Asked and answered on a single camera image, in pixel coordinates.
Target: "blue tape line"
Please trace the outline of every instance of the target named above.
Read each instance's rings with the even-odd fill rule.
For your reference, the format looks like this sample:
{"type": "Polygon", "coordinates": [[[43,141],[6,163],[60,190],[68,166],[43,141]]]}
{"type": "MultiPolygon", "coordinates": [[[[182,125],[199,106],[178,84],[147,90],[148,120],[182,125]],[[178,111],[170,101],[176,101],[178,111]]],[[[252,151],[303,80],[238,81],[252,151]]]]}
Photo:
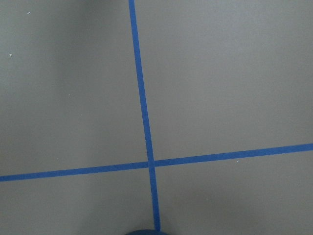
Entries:
{"type": "Polygon", "coordinates": [[[154,216],[155,230],[160,231],[161,225],[160,225],[158,198],[157,198],[157,179],[156,179],[156,171],[155,171],[155,161],[153,158],[152,140],[151,140],[150,125],[149,125],[146,93],[145,93],[145,87],[144,87],[144,81],[143,81],[143,72],[142,72],[142,65],[141,65],[139,36],[138,36],[138,29],[137,29],[137,20],[136,20],[134,0],[129,0],[129,12],[130,12],[130,17],[131,17],[131,26],[132,26],[133,44],[134,44],[134,56],[135,56],[135,63],[136,63],[141,113],[142,113],[143,127],[144,127],[144,133],[145,133],[145,138],[146,138],[146,148],[147,148],[147,156],[148,156],[148,167],[149,167],[149,174],[150,174],[150,186],[151,186],[152,205],[153,205],[153,216],[154,216]]]}
{"type": "Polygon", "coordinates": [[[88,167],[88,168],[80,168],[80,169],[70,169],[70,170],[55,170],[55,171],[46,171],[46,172],[19,174],[19,175],[4,175],[4,176],[0,176],[0,182],[1,181],[14,181],[14,180],[30,180],[30,179],[59,177],[59,176],[68,176],[68,175],[94,174],[94,173],[109,172],[109,171],[141,169],[141,168],[147,168],[147,167],[148,167],[148,162],[139,162],[139,163],[88,167]]]}
{"type": "Polygon", "coordinates": [[[234,158],[259,157],[259,156],[266,156],[266,155],[295,153],[295,152],[304,152],[304,151],[312,151],[312,150],[313,150],[313,143],[309,143],[309,144],[300,144],[300,145],[292,145],[292,146],[284,146],[284,147],[276,147],[276,148],[264,148],[264,149],[255,149],[255,150],[247,150],[247,151],[240,151],[240,152],[217,153],[217,154],[209,154],[209,155],[194,156],[194,157],[157,160],[155,161],[155,166],[157,167],[157,166],[167,166],[167,165],[201,163],[201,162],[234,159],[234,158]]]}
{"type": "MultiPolygon", "coordinates": [[[[261,156],[266,156],[266,155],[296,153],[296,152],[304,152],[304,151],[313,151],[313,143],[276,147],[276,148],[255,149],[255,150],[247,150],[247,151],[240,151],[240,152],[218,153],[218,154],[210,154],[210,155],[203,155],[203,156],[185,157],[185,158],[157,160],[155,161],[155,167],[219,161],[219,160],[227,160],[227,159],[235,159],[235,158],[261,157],[261,156]]],[[[0,176],[0,182],[50,178],[50,177],[59,177],[59,176],[68,176],[68,175],[94,174],[94,173],[101,173],[101,172],[133,170],[133,169],[142,169],[142,168],[148,168],[148,162],[96,166],[96,167],[87,167],[87,168],[69,169],[69,170],[55,170],[55,171],[18,174],[18,175],[4,175],[4,176],[0,176]]]]}

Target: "blue line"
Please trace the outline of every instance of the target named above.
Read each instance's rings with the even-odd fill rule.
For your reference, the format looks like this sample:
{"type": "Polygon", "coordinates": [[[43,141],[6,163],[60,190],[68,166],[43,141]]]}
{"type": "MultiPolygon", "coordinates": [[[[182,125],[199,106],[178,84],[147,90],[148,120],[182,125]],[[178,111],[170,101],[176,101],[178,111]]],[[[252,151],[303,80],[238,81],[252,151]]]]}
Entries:
{"type": "Polygon", "coordinates": [[[136,71],[137,71],[141,113],[142,113],[143,127],[144,127],[144,133],[145,133],[145,138],[146,138],[146,148],[147,148],[147,156],[148,156],[148,167],[149,167],[149,174],[150,174],[150,186],[151,186],[152,205],[153,205],[153,216],[154,216],[155,230],[160,231],[161,225],[160,225],[158,198],[157,198],[157,179],[156,179],[155,161],[153,158],[148,108],[147,108],[146,93],[145,93],[143,72],[142,72],[142,66],[141,66],[139,36],[138,36],[138,29],[137,29],[137,20],[136,20],[134,0],[129,0],[129,12],[130,12],[130,17],[131,17],[131,25],[132,25],[134,55],[135,55],[135,63],[136,63],[136,71]]]}
{"type": "MultiPolygon", "coordinates": [[[[217,154],[209,154],[209,155],[185,157],[185,158],[156,160],[155,167],[219,161],[219,160],[227,160],[227,159],[235,159],[235,158],[260,157],[260,156],[266,156],[266,155],[296,153],[296,152],[304,152],[304,151],[313,151],[313,143],[284,146],[284,147],[275,147],[275,148],[246,150],[246,151],[240,151],[240,152],[217,153],[217,154]]],[[[69,169],[69,170],[55,170],[55,171],[18,174],[18,175],[4,175],[4,176],[0,176],[0,182],[50,178],[50,177],[69,176],[69,175],[94,174],[94,173],[101,173],[101,172],[133,170],[133,169],[142,169],[142,168],[148,168],[148,162],[96,166],[96,167],[87,167],[87,168],[69,169]]]]}
{"type": "Polygon", "coordinates": [[[180,164],[189,164],[189,163],[219,161],[219,160],[227,160],[227,159],[234,159],[234,158],[259,157],[259,156],[266,156],[266,155],[295,153],[295,152],[304,152],[304,151],[312,151],[312,150],[313,150],[313,143],[309,143],[309,144],[300,144],[300,145],[292,145],[292,146],[284,146],[284,147],[276,147],[276,148],[264,148],[264,149],[255,149],[255,150],[247,150],[247,151],[240,151],[240,152],[217,153],[217,154],[209,154],[209,155],[194,156],[194,157],[157,160],[155,161],[155,167],[166,166],[166,165],[180,165],[180,164]]]}
{"type": "Polygon", "coordinates": [[[140,163],[127,163],[127,164],[97,166],[97,167],[88,167],[88,168],[70,169],[70,170],[55,170],[55,171],[46,171],[46,172],[19,174],[19,175],[4,175],[4,176],[0,176],[0,182],[1,181],[14,181],[14,180],[30,180],[30,179],[59,177],[59,176],[68,176],[68,175],[94,174],[94,173],[109,172],[109,171],[141,169],[141,168],[147,168],[147,167],[148,167],[148,162],[140,162],[140,163]]]}

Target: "gray floor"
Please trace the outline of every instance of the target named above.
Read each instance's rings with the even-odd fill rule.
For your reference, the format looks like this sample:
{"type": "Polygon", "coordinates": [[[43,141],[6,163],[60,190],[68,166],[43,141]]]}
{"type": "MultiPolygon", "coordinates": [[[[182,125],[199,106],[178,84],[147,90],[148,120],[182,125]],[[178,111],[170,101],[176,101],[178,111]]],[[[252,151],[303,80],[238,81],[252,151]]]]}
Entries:
{"type": "MultiPolygon", "coordinates": [[[[0,175],[147,160],[126,0],[0,2],[0,175]]],[[[313,1],[136,0],[155,159],[313,142],[313,1]]],[[[158,167],[171,235],[309,235],[313,152],[158,167]]],[[[148,169],[0,183],[0,234],[153,228],[148,169]]]]}

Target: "concrete floor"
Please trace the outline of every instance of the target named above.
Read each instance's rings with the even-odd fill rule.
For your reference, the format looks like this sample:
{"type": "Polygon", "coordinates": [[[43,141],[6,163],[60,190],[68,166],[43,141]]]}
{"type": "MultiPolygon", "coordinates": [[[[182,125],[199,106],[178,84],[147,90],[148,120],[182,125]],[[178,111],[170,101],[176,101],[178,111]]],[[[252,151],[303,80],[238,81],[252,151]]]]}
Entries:
{"type": "MultiPolygon", "coordinates": [[[[313,1],[136,0],[155,160],[313,143],[313,1]]],[[[146,162],[126,0],[0,2],[0,176],[146,162]]],[[[309,235],[313,152],[156,168],[170,235],[309,235]]],[[[154,227],[149,171],[0,182],[0,234],[154,227]]]]}

